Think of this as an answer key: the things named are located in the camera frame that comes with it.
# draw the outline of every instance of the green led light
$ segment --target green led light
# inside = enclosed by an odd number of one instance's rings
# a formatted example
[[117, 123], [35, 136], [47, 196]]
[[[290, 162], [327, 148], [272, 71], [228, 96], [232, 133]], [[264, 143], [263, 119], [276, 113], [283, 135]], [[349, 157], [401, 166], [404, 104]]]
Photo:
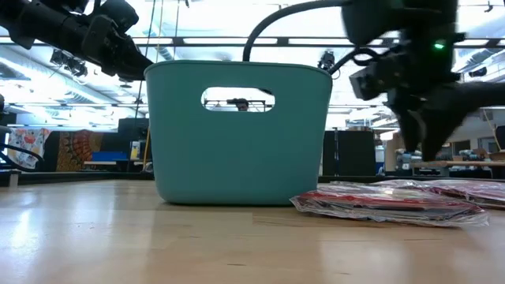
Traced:
[[435, 47], [438, 50], [442, 50], [443, 48], [445, 48], [445, 46], [442, 43], [435, 43], [433, 47]]

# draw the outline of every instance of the ceiling light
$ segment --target ceiling light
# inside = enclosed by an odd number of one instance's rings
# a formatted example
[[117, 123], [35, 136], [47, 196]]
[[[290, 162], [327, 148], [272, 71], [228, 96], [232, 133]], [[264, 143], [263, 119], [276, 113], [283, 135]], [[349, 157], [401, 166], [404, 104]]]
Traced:
[[9, 103], [16, 106], [30, 106], [30, 107], [60, 107], [60, 103]]
[[456, 47], [468, 47], [468, 46], [484, 46], [488, 43], [488, 39], [467, 39], [462, 42], [455, 43]]
[[[184, 43], [187, 44], [245, 44], [246, 38], [186, 38]], [[254, 44], [276, 44], [277, 39], [258, 38]]]
[[382, 45], [383, 44], [383, 40], [382, 39], [374, 39], [373, 41], [371, 41], [370, 43], [368, 43], [368, 45]]
[[289, 39], [289, 44], [353, 45], [348, 39]]
[[[147, 107], [147, 103], [139, 103], [138, 107]], [[118, 107], [137, 107], [136, 103], [119, 103]]]
[[133, 38], [133, 42], [135, 44], [172, 44], [174, 41], [171, 38], [165, 38], [165, 37], [135, 37]]
[[400, 130], [398, 127], [372, 127], [374, 130]]
[[369, 107], [383, 107], [383, 105], [346, 105], [346, 104], [342, 104], [342, 105], [336, 105], [336, 104], [332, 104], [329, 106], [329, 108], [355, 108], [355, 109], [364, 109], [364, 108], [369, 108]]
[[481, 107], [482, 110], [505, 110], [505, 106], [487, 106]]
[[112, 107], [110, 103], [63, 103], [68, 107]]

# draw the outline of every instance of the basket handle hole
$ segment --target basket handle hole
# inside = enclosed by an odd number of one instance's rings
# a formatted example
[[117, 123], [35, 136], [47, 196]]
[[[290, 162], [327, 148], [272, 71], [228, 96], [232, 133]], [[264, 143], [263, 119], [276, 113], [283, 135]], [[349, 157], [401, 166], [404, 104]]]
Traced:
[[210, 87], [202, 94], [202, 107], [210, 111], [268, 112], [275, 96], [266, 89]]

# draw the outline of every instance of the desk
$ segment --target desk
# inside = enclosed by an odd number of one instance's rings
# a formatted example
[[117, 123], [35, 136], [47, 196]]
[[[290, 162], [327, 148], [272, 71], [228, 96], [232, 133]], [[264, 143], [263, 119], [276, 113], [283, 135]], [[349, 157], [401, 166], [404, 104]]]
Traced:
[[0, 189], [2, 283], [502, 284], [505, 212], [473, 229], [179, 207], [153, 181]]
[[416, 168], [438, 168], [440, 174], [444, 177], [449, 177], [449, 168], [452, 166], [489, 166], [498, 167], [505, 166], [505, 162], [479, 162], [479, 161], [434, 161], [434, 162], [415, 162], [411, 163], [410, 167]]
[[[134, 166], [142, 166], [144, 163], [141, 161], [134, 161], [133, 165]], [[117, 166], [118, 162], [117, 161], [109, 161], [109, 162], [95, 162], [95, 161], [85, 161], [84, 162], [84, 168], [85, 169], [91, 169], [94, 166]]]

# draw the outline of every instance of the plastic wrapping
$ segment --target plastic wrapping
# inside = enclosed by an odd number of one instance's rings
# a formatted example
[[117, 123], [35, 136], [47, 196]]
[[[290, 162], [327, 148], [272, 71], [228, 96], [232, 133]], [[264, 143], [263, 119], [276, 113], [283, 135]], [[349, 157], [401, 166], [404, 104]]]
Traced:
[[302, 212], [422, 226], [487, 226], [477, 205], [418, 189], [340, 183], [291, 198]]
[[468, 200], [486, 208], [505, 209], [505, 183], [469, 180], [391, 180], [372, 183], [401, 189], [420, 189], [445, 196]]

